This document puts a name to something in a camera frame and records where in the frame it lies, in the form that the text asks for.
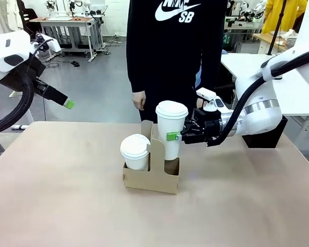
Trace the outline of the person's right hand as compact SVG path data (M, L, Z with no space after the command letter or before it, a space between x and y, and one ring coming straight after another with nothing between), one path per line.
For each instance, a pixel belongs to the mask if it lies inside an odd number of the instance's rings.
M133 101L134 106L139 111L143 111L144 110L145 101L146 101L145 91L132 93L132 101Z

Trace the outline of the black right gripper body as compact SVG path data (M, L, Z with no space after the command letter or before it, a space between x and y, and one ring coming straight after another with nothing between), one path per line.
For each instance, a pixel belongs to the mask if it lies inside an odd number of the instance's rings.
M209 112L204 108L194 109L194 121L200 127L204 141L208 142L221 133L221 112L219 110Z

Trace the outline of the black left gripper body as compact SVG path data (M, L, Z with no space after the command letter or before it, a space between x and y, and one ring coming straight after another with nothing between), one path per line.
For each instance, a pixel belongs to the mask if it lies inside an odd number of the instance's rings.
M28 60L15 67L5 78L1 79L0 84L21 92L22 76L27 76L32 81L35 92L44 92L46 83L40 80L40 76L45 69L46 66L38 58L30 56Z

